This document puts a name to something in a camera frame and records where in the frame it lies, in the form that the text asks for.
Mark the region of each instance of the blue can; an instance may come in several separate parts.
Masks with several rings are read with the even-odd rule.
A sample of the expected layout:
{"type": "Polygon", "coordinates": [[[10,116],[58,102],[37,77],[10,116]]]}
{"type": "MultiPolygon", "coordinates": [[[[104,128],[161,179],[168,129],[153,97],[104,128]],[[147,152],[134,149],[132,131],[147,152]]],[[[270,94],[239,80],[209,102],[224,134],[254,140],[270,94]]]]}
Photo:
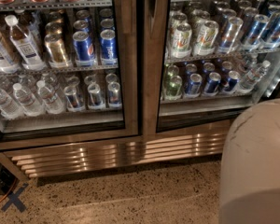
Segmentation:
{"type": "Polygon", "coordinates": [[[118,58],[115,32],[113,30],[103,30],[101,32],[100,42],[103,59],[112,60],[118,58]]]}
{"type": "Polygon", "coordinates": [[[199,74],[192,74],[188,77],[185,83],[185,94],[197,94],[203,82],[202,76],[199,74]]]}
{"type": "Polygon", "coordinates": [[[211,72],[207,78],[207,82],[204,87],[204,93],[216,93],[220,81],[221,75],[217,72],[211,72]]]}
{"type": "Polygon", "coordinates": [[[86,62],[95,59],[94,46],[88,33],[75,32],[73,42],[78,60],[86,62]]]}
{"type": "Polygon", "coordinates": [[[265,15],[256,15],[246,34],[243,36],[242,43],[244,45],[258,44],[263,32],[267,28],[269,20],[265,15]]]}
{"type": "Polygon", "coordinates": [[[280,16],[277,18],[269,33],[264,37],[263,40],[268,43],[280,42],[280,16]]]}

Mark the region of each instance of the soda can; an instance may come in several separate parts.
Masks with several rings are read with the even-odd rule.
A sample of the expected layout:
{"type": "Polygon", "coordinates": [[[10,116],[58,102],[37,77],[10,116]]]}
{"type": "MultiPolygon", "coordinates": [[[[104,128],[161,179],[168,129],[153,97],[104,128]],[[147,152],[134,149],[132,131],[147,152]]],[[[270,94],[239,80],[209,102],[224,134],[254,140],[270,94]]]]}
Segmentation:
{"type": "Polygon", "coordinates": [[[221,71],[227,74],[230,72],[230,70],[232,70],[232,67],[233,65],[231,62],[223,62],[221,65],[221,71]]]}
{"type": "Polygon", "coordinates": [[[105,98],[100,86],[96,83],[90,84],[87,87],[89,94],[88,107],[92,108],[94,106],[101,106],[105,103],[105,98]]]}
{"type": "Polygon", "coordinates": [[[251,25],[247,29],[247,32],[242,38],[244,45],[256,45],[258,44],[263,32],[269,23],[269,18],[265,15],[256,15],[251,25]]]}
{"type": "Polygon", "coordinates": [[[280,42],[280,16],[277,18],[276,22],[273,24],[269,33],[264,38],[265,42],[277,43],[280,42]]]}
{"type": "Polygon", "coordinates": [[[227,26],[222,33],[219,46],[222,48],[231,48],[241,30],[243,20],[237,17],[231,17],[228,19],[227,26]]]}
{"type": "Polygon", "coordinates": [[[221,30],[220,32],[223,33],[227,24],[228,24],[228,19],[231,17],[236,17],[236,12],[232,9],[224,9],[222,11],[222,15],[221,15],[221,30]]]}
{"type": "Polygon", "coordinates": [[[244,17],[244,11],[246,8],[252,7],[252,3],[248,0],[240,0],[237,3],[237,17],[242,19],[244,17]]]}
{"type": "Polygon", "coordinates": [[[187,22],[187,16],[184,13],[174,15],[171,18],[171,20],[170,20],[170,35],[171,35],[171,38],[174,37],[175,29],[177,28],[177,26],[179,26],[180,24],[182,24],[184,22],[187,22]]]}
{"type": "Polygon", "coordinates": [[[104,19],[101,21],[101,30],[106,30],[106,29],[110,29],[115,31],[115,27],[114,27],[114,20],[113,19],[104,19]]]}
{"type": "Polygon", "coordinates": [[[45,46],[54,63],[66,63],[70,60],[60,35],[46,35],[45,46]]]}
{"type": "Polygon", "coordinates": [[[108,84],[108,101],[110,105],[121,104],[121,91],[120,84],[118,82],[112,82],[108,84]]]}
{"type": "Polygon", "coordinates": [[[84,101],[81,99],[75,86],[66,86],[63,92],[68,103],[69,111],[81,111],[85,109],[84,101]]]}
{"type": "Polygon", "coordinates": [[[105,19],[113,19],[113,11],[111,8],[104,8],[99,11],[100,21],[105,19]]]}
{"type": "Polygon", "coordinates": [[[236,71],[230,71],[220,83],[221,92],[231,93],[235,91],[237,83],[240,81],[240,74],[236,71]]]}
{"type": "Polygon", "coordinates": [[[215,21],[206,21],[200,28],[196,46],[200,49],[210,49],[213,47],[218,34],[218,24],[215,21]]]}
{"type": "Polygon", "coordinates": [[[85,20],[77,20],[74,22],[73,26],[74,26],[74,30],[76,32],[81,31],[81,32],[85,32],[88,34],[91,32],[90,26],[89,26],[88,22],[85,20]]]}
{"type": "Polygon", "coordinates": [[[190,75],[197,72],[197,66],[194,63],[188,63],[186,65],[186,75],[189,77],[190,75]]]}
{"type": "Polygon", "coordinates": [[[187,23],[180,24],[175,29],[173,41],[172,41],[172,55],[177,58],[182,58],[185,55],[180,52],[184,52],[190,49],[189,42],[192,36],[192,30],[187,23]]]}
{"type": "Polygon", "coordinates": [[[75,32],[73,34],[73,43],[78,60],[89,61],[95,59],[94,46],[88,33],[75,32]]]}
{"type": "Polygon", "coordinates": [[[192,74],[185,83],[185,94],[197,94],[202,85],[203,78],[199,74],[192,74]]]}
{"type": "Polygon", "coordinates": [[[103,59],[112,60],[118,58],[115,32],[113,30],[103,30],[101,32],[100,42],[103,59]]]}
{"type": "Polygon", "coordinates": [[[205,84],[204,93],[216,93],[221,81],[221,75],[217,72],[211,72],[205,84]]]}
{"type": "Polygon", "coordinates": [[[46,27],[46,35],[56,34],[63,35],[63,26],[58,22],[49,22],[46,27]]]}

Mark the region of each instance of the floor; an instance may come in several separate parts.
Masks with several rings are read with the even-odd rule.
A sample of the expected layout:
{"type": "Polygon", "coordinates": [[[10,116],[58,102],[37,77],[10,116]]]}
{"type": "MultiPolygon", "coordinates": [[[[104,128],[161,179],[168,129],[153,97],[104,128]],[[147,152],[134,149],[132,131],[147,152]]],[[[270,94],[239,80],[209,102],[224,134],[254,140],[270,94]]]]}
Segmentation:
{"type": "Polygon", "coordinates": [[[0,224],[216,224],[220,158],[20,182],[14,190],[16,197],[0,203],[0,224]]]}

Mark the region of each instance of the drink can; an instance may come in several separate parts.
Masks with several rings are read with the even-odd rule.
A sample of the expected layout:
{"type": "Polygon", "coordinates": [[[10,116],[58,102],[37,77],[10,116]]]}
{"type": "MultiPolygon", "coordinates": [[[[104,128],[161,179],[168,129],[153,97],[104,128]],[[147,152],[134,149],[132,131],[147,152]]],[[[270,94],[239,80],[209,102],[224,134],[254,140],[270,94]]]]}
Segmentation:
{"type": "Polygon", "coordinates": [[[179,52],[189,50],[191,36],[192,30],[189,24],[183,23],[177,26],[172,41],[173,56],[179,57],[179,52]]]}
{"type": "Polygon", "coordinates": [[[215,21],[206,21],[200,28],[196,46],[201,49],[210,49],[213,47],[218,33],[218,24],[215,21]]]}
{"type": "Polygon", "coordinates": [[[242,38],[244,45],[256,45],[258,44],[263,32],[265,31],[269,23],[269,18],[265,15],[256,15],[251,25],[247,29],[247,32],[242,38]]]}
{"type": "Polygon", "coordinates": [[[85,20],[77,20],[74,22],[74,29],[76,32],[78,31],[82,31],[82,32],[85,32],[85,33],[90,33],[91,30],[90,30],[90,26],[88,24],[87,21],[85,20]]]}
{"type": "Polygon", "coordinates": [[[246,8],[252,7],[252,3],[248,0],[240,0],[237,3],[237,17],[243,18],[244,17],[244,11],[246,8]]]}
{"type": "Polygon", "coordinates": [[[197,66],[194,63],[188,63],[186,65],[186,75],[189,77],[190,75],[197,72],[197,66]]]}
{"type": "Polygon", "coordinates": [[[221,65],[221,71],[223,73],[229,73],[230,70],[232,70],[232,63],[231,62],[223,62],[222,65],[221,65]]]}
{"type": "Polygon", "coordinates": [[[113,19],[113,11],[111,8],[104,8],[99,11],[100,21],[105,19],[113,19]]]}
{"type": "Polygon", "coordinates": [[[203,64],[203,72],[205,75],[209,75],[211,72],[215,71],[215,65],[212,63],[204,63],[203,64]]]}
{"type": "Polygon", "coordinates": [[[228,23],[224,32],[222,33],[220,46],[222,48],[231,48],[238,36],[241,27],[243,25],[243,20],[237,17],[231,17],[228,19],[228,23]]]}
{"type": "Polygon", "coordinates": [[[121,104],[120,84],[118,82],[108,84],[108,101],[112,105],[121,104]]]}
{"type": "Polygon", "coordinates": [[[114,20],[113,19],[104,19],[101,21],[101,30],[106,30],[106,29],[110,29],[115,31],[115,27],[114,27],[114,20]]]}
{"type": "Polygon", "coordinates": [[[204,93],[216,93],[220,81],[221,75],[217,72],[211,72],[207,78],[207,82],[203,90],[204,93]]]}
{"type": "Polygon", "coordinates": [[[101,106],[105,103],[103,92],[98,84],[90,84],[87,91],[89,94],[88,106],[101,106]]]}
{"type": "Polygon", "coordinates": [[[182,24],[184,22],[187,22],[187,16],[184,13],[174,15],[171,18],[171,24],[170,24],[171,38],[174,37],[175,29],[177,28],[177,26],[179,26],[180,24],[182,24]]]}
{"type": "Polygon", "coordinates": [[[89,61],[95,59],[94,46],[88,33],[75,32],[73,34],[73,43],[78,60],[89,61]]]}
{"type": "Polygon", "coordinates": [[[69,56],[66,53],[64,42],[61,36],[52,34],[45,36],[45,46],[48,54],[54,63],[66,63],[69,56]]]}
{"type": "Polygon", "coordinates": [[[102,47],[102,57],[103,59],[117,59],[117,47],[115,32],[113,30],[103,30],[101,32],[101,47],[102,47]]]}
{"type": "Polygon", "coordinates": [[[46,27],[46,35],[63,35],[63,26],[58,22],[49,22],[46,27]]]}
{"type": "Polygon", "coordinates": [[[269,33],[264,38],[264,41],[269,43],[280,42],[280,16],[277,18],[269,33]]]}
{"type": "Polygon", "coordinates": [[[220,83],[220,89],[222,92],[235,91],[237,83],[240,81],[240,74],[236,71],[230,71],[220,83]]]}
{"type": "Polygon", "coordinates": [[[202,76],[199,74],[192,74],[188,77],[185,84],[185,94],[197,94],[203,82],[202,76]]]}

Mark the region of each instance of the refrigerator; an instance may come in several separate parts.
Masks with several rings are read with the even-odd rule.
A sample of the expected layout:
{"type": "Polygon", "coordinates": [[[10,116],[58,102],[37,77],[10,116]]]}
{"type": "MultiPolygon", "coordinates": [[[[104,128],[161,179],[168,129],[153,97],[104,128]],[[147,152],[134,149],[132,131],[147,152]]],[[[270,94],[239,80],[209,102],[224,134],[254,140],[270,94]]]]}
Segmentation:
{"type": "MultiPolygon", "coordinates": [[[[16,15],[15,10],[28,11],[40,20],[38,29],[43,50],[40,57],[45,67],[34,69],[20,56],[16,64],[18,70],[0,68],[0,80],[7,78],[14,87],[21,77],[32,76],[39,81],[45,80],[43,76],[47,75],[44,74],[53,74],[63,91],[59,96],[64,95],[64,111],[58,114],[50,112],[47,107],[49,102],[45,100],[42,100],[45,111],[38,115],[24,110],[22,115],[14,117],[12,112],[10,115],[0,109],[0,162],[22,180],[116,167],[131,162],[125,157],[134,153],[140,140],[136,0],[0,0],[1,34],[17,53],[18,48],[11,45],[10,29],[4,23],[7,15],[16,15]],[[77,15],[81,10],[90,14],[89,21],[89,16],[83,18],[77,15]],[[63,19],[61,37],[64,49],[60,52],[67,53],[69,60],[54,60],[50,54],[54,51],[45,48],[45,37],[50,34],[46,26],[56,21],[51,13],[62,14],[58,15],[63,19]],[[112,20],[112,25],[102,25],[103,19],[112,20]],[[86,20],[90,24],[88,28],[91,30],[84,33],[91,38],[95,58],[91,56],[83,60],[76,53],[73,35],[79,31],[74,27],[77,20],[86,20]],[[102,43],[104,29],[112,34],[107,45],[102,43]],[[108,75],[113,75],[113,78],[107,80],[108,75]],[[91,76],[95,79],[91,82],[99,87],[95,86],[99,94],[91,93],[94,89],[90,90],[92,83],[85,81],[91,76]],[[77,78],[77,84],[70,84],[68,78],[72,77],[77,78]],[[69,86],[75,86],[75,92],[64,94],[69,86]]],[[[23,107],[14,95],[13,91],[9,93],[12,104],[23,107]]]]}
{"type": "MultiPolygon", "coordinates": [[[[238,115],[261,101],[280,98],[280,31],[276,35],[278,41],[266,43],[269,38],[259,36],[261,32],[255,19],[258,14],[258,18],[265,15],[269,22],[272,15],[269,12],[275,7],[270,11],[268,7],[271,2],[277,2],[274,5],[280,11],[280,0],[240,1],[145,0],[143,136],[147,149],[158,148],[157,160],[221,153],[228,130],[238,115]],[[234,10],[233,15],[223,17],[222,9],[234,10]],[[237,22],[241,18],[245,30],[241,27],[234,35],[230,17],[237,22]],[[249,37],[254,43],[246,44],[249,37]],[[254,71],[249,66],[239,74],[242,61],[247,57],[256,58],[258,64],[253,67],[264,61],[270,65],[252,89],[240,91],[247,73],[251,71],[251,76],[254,71]],[[222,65],[224,62],[231,66],[227,72],[222,65]],[[213,76],[217,75],[207,73],[209,64],[204,66],[206,63],[211,63],[212,72],[219,75],[218,86],[213,83],[213,76]],[[230,71],[239,74],[233,85],[230,71]]],[[[273,23],[271,30],[278,29],[277,24],[278,21],[273,23]]]]}

